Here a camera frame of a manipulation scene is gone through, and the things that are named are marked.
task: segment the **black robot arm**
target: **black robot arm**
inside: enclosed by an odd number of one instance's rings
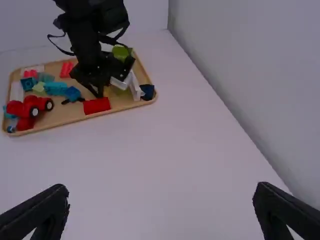
[[[0,239],[22,240],[35,229],[31,240],[60,240],[69,215],[69,192],[54,185],[0,215]]]
[[[103,88],[110,84],[111,77],[124,81],[128,76],[135,59],[129,54],[125,62],[116,59],[111,52],[103,52],[101,43],[124,46],[118,39],[128,29],[130,22],[123,0],[54,0],[65,13],[58,16],[54,25],[67,34],[71,42],[68,52],[76,56],[78,64],[70,76],[86,87],[95,97],[103,97]],[[108,34],[120,30],[116,37]]]

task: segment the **white lego brick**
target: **white lego brick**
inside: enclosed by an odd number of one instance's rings
[[[126,79],[124,81],[120,81],[112,76],[110,79],[110,83],[113,86],[125,91],[128,88],[128,86],[130,85],[130,83],[132,82],[132,79],[133,79],[132,72],[129,72],[128,76],[126,77]]]
[[[21,85],[20,81],[13,81],[11,83],[11,90],[10,90],[10,101],[16,100],[23,102],[25,96],[25,91]]]
[[[129,87],[133,96],[134,101],[140,101],[141,97],[145,95],[145,93],[141,90],[139,82],[134,74],[133,71],[132,73],[132,82],[130,83]]]
[[[42,73],[45,71],[45,65],[35,65],[35,66],[21,68],[21,72],[20,72],[21,77],[24,76],[25,71],[30,71],[30,70],[36,70],[37,73]]]

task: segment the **lime green lego piece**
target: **lime green lego piece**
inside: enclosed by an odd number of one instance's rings
[[[39,94],[39,95],[44,95],[46,93],[44,85],[45,85],[44,82],[42,82],[42,81],[38,82],[36,85],[33,86],[33,88],[32,88],[33,92],[35,92],[36,94]]]
[[[132,48],[129,48],[128,52],[128,50],[124,46],[116,45],[112,48],[112,53],[116,59],[125,62],[126,58],[131,55]]]

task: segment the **white wall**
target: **white wall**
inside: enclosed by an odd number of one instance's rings
[[[320,1],[169,8],[169,29],[198,68],[291,191],[320,209]]]
[[[124,0],[131,26],[128,33],[166,29],[168,0]],[[0,52],[49,45],[47,34],[62,11],[53,0],[4,0],[0,7]]]

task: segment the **red lego brick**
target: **red lego brick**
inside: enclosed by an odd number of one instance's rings
[[[36,123],[36,119],[33,117],[30,118],[20,118],[17,125],[16,129],[18,131],[25,131],[29,129],[33,129]]]
[[[60,78],[70,78],[69,73],[73,69],[74,64],[71,61],[64,62],[60,72]]]
[[[85,115],[100,113],[111,109],[109,98],[103,97],[83,102]]]
[[[38,73],[36,70],[32,69],[30,71],[24,71],[23,78],[38,78]]]

